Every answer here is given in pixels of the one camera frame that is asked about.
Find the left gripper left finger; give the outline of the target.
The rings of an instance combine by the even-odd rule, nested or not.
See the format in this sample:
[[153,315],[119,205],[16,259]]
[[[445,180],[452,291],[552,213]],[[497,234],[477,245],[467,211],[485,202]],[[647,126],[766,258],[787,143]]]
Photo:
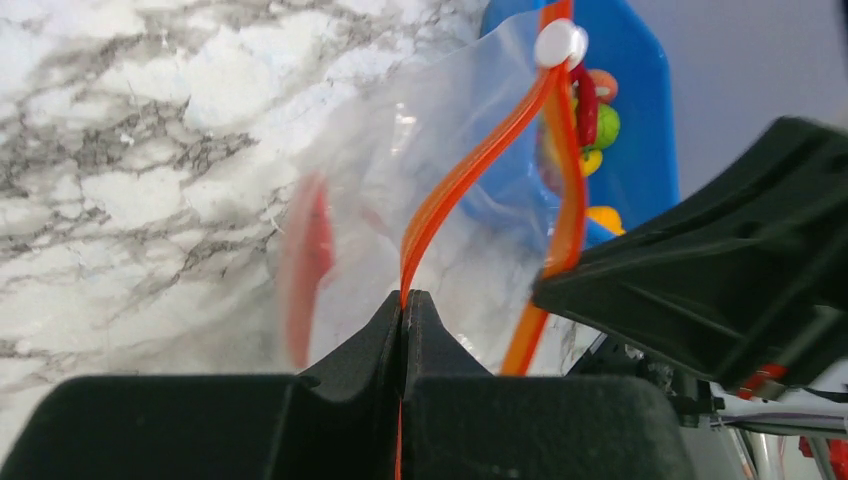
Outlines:
[[5,479],[390,479],[400,305],[298,375],[84,376],[55,387]]

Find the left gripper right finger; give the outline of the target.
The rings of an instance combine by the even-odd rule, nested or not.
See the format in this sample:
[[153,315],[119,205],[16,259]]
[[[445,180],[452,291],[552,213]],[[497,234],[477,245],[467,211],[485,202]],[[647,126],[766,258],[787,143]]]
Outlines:
[[490,374],[446,330],[432,297],[403,311],[405,479],[691,479],[669,401],[625,376]]

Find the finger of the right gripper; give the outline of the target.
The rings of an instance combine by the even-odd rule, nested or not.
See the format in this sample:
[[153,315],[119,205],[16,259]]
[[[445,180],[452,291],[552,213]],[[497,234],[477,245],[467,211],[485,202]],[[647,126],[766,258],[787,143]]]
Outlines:
[[536,282],[534,303],[722,385],[847,354],[847,133],[782,117],[700,191]]

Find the clear orange zip bag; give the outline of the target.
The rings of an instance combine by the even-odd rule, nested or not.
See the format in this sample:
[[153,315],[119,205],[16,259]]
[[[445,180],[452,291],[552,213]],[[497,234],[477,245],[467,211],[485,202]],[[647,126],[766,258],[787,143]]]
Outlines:
[[[534,117],[543,116],[552,126],[555,146],[564,156],[562,174],[570,188],[570,203],[561,211],[551,252],[556,266],[571,267],[579,256],[585,231],[582,208],[586,200],[585,185],[580,171],[577,150],[577,130],[571,114],[569,91],[570,63],[555,60],[543,63],[528,93],[515,109],[471,152],[454,167],[433,189],[413,215],[404,233],[400,252],[400,286],[396,291],[400,305],[400,327],[397,343],[398,420],[395,437],[394,475],[401,475],[402,407],[406,385],[407,353],[403,311],[408,295],[415,289],[411,282],[427,247],[460,198],[491,166],[503,151],[524,132]],[[522,315],[505,365],[508,377],[519,377],[524,371],[539,340],[546,313],[528,307]]]

